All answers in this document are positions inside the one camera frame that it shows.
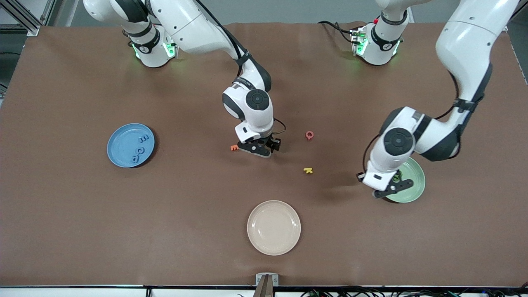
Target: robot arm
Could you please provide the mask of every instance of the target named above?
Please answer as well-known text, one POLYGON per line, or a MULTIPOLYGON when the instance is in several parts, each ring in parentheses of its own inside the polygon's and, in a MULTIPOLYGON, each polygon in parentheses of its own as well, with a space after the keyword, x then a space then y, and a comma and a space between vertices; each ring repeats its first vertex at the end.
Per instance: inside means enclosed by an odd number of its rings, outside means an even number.
POLYGON ((407 189, 412 181, 394 181, 399 167, 413 152, 431 161, 455 157, 460 137, 492 73, 489 54, 510 19, 516 0, 461 0, 436 43, 438 58, 453 75, 460 94, 449 119, 441 122, 410 107, 394 110, 380 130, 366 172, 358 174, 376 197, 407 189))
POLYGON ((403 30, 409 24, 407 9, 431 0, 376 0, 381 8, 377 23, 353 31, 353 51, 372 65, 383 65, 396 54, 403 30))
MULTIPOLYGON (((87 3, 95 2, 99 4, 98 8, 107 8, 105 3, 102 4, 105 0, 83 1, 87 9, 87 3)), ((175 42, 190 54, 225 51, 242 70, 242 74, 222 94, 226 110, 241 120, 235 128, 240 140, 238 147, 262 157, 270 157, 274 150, 279 150, 280 140, 272 136, 273 105, 267 93, 271 89, 271 77, 228 30, 211 23, 192 0, 106 2, 110 3, 112 10, 121 18, 110 22, 123 26, 134 47, 139 49, 141 61, 147 66, 159 67, 166 63, 166 43, 175 42), (148 20, 149 14, 156 17, 162 26, 152 26, 148 20)))

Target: metal frame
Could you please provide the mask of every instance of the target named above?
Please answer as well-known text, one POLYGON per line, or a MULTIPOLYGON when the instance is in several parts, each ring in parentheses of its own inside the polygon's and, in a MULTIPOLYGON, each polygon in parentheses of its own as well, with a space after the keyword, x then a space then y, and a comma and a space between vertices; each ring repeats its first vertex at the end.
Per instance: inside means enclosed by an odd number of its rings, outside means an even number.
POLYGON ((27 30, 27 36, 39 34, 39 28, 43 23, 18 0, 0 0, 0 6, 27 30))
POLYGON ((513 20, 516 16, 518 16, 521 13, 521 11, 523 11, 527 7, 528 7, 528 0, 520 0, 510 21, 513 20))

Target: brown table surface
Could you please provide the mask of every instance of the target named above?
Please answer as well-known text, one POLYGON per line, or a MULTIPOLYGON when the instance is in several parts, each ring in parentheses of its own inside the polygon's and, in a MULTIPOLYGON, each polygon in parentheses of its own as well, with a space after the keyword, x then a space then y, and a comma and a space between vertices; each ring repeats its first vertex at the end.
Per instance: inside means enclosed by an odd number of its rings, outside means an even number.
POLYGON ((0 110, 1 284, 246 284, 263 271, 283 285, 528 280, 528 88, 506 33, 460 156, 416 156, 426 190, 398 205, 355 174, 391 110, 436 116, 451 105, 435 54, 442 24, 410 24, 381 67, 322 25, 228 28, 273 77, 288 129, 270 159, 230 151, 238 122, 221 93, 237 68, 223 52, 148 69, 118 27, 43 27, 27 40, 0 110), (121 169, 106 144, 132 122, 151 127, 158 148, 121 169), (246 233, 249 213, 271 199, 302 224, 297 246, 277 257, 246 233))

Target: cable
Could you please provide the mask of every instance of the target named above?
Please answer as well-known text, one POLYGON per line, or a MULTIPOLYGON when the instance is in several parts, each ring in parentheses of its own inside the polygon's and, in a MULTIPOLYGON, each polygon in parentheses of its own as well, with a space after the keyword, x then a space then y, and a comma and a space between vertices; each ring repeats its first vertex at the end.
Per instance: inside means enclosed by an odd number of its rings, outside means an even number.
POLYGON ((15 52, 1 52, 0 54, 17 54, 17 55, 20 55, 19 53, 15 53, 15 52))
MULTIPOLYGON (((238 59, 240 59, 242 57, 242 55, 240 54, 240 50, 238 48, 238 45, 237 43, 234 41, 233 37, 231 36, 231 33, 226 29, 224 28, 224 26, 222 26, 222 24, 220 24, 220 22, 216 19, 216 17, 214 17, 214 15, 211 13, 211 11, 205 7, 205 5, 203 5, 203 3, 200 1, 200 0, 196 0, 196 2, 203 8, 203 10, 205 10, 209 15, 210 17, 218 24, 218 26, 224 31, 224 33, 227 35, 229 41, 231 41, 231 44, 233 44, 233 47, 235 49, 235 51, 237 52, 237 57, 238 59)), ((238 73, 237 73, 237 76, 240 76, 240 73, 242 73, 242 65, 239 65, 238 66, 238 73)))
POLYGON ((320 22, 318 22, 317 24, 329 24, 329 25, 332 26, 334 29, 338 30, 339 33, 341 33, 341 36, 342 36, 346 41, 348 41, 348 42, 350 42, 350 43, 353 43, 353 44, 359 44, 359 42, 357 42, 357 41, 352 41, 352 40, 348 39, 348 38, 345 36, 344 33, 348 33, 348 34, 350 34, 350 30, 356 30, 357 28, 362 27, 362 26, 355 27, 355 28, 352 28, 352 29, 350 29, 349 31, 347 31, 347 30, 343 30, 343 29, 341 29, 341 27, 339 26, 339 23, 337 23, 337 22, 335 22, 335 24, 332 24, 332 23, 329 22, 329 21, 320 21, 320 22))
POLYGON ((320 21, 320 22, 318 22, 317 24, 328 24, 328 25, 332 26, 334 29, 336 29, 336 30, 340 30, 340 31, 343 32, 343 33, 350 33, 350 31, 345 31, 345 30, 341 29, 340 27, 338 27, 338 26, 337 26, 337 22, 335 22, 335 23, 336 23, 336 24, 332 24, 332 23, 329 22, 329 21, 320 21))
MULTIPOLYGON (((449 75, 451 76, 451 79, 453 80, 453 83, 455 84, 456 98, 458 98, 458 97, 460 97, 460 88, 458 87, 457 80, 456 80, 455 76, 453 75, 453 73, 449 72, 449 75)), ((447 116, 453 110, 453 108, 454 108, 454 106, 451 105, 451 107, 445 113, 443 113, 441 116, 437 116, 435 119, 441 119, 441 118, 447 116)))
POLYGON ((366 153, 367 151, 369 150, 369 147, 372 145, 372 143, 378 139, 378 137, 380 137, 380 135, 376 135, 370 142, 369 142, 369 145, 366 146, 365 148, 365 152, 363 152, 363 172, 366 173, 366 166, 365 166, 365 158, 366 158, 366 153))
POLYGON ((284 131, 286 131, 286 125, 281 120, 279 120, 277 118, 273 118, 273 120, 279 122, 284 127, 284 129, 282 129, 279 132, 274 132, 274 133, 271 133, 271 134, 272 135, 277 135, 277 134, 280 134, 280 133, 284 133, 284 131))

